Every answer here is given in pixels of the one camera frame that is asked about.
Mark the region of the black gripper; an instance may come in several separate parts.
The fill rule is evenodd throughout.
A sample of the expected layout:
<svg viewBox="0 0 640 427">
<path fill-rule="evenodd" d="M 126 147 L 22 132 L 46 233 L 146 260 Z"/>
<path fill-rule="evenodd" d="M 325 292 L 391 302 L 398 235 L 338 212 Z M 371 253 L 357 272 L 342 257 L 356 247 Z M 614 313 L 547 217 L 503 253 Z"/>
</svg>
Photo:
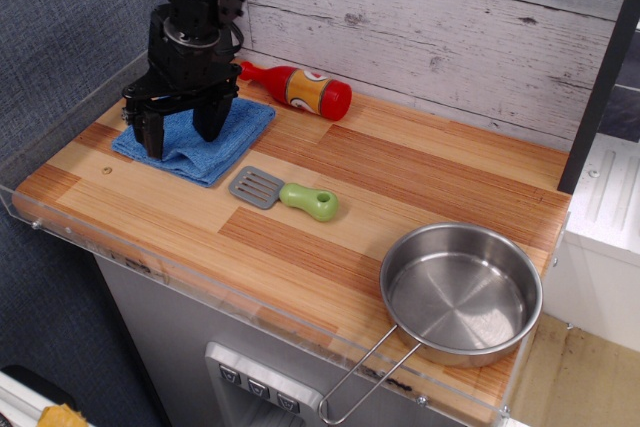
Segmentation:
<svg viewBox="0 0 640 427">
<path fill-rule="evenodd" d="M 123 118 L 150 158 L 162 158 L 165 117 L 191 111 L 196 132 L 212 142 L 237 96 L 240 32 L 233 22 L 213 23 L 209 11 L 164 4 L 151 14 L 149 69 L 123 89 Z"/>
</svg>

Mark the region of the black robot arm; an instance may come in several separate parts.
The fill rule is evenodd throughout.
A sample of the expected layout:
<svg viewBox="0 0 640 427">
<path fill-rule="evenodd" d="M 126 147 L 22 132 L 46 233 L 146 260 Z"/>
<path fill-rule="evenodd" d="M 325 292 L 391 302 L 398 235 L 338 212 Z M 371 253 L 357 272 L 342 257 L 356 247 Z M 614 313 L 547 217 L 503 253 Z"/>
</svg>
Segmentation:
<svg viewBox="0 0 640 427">
<path fill-rule="evenodd" d="M 189 111 L 200 137 L 220 134 L 238 95 L 233 60 L 244 37 L 245 0 L 168 0 L 150 17 L 148 71 L 126 86 L 125 122 L 150 158 L 163 156 L 164 119 Z"/>
</svg>

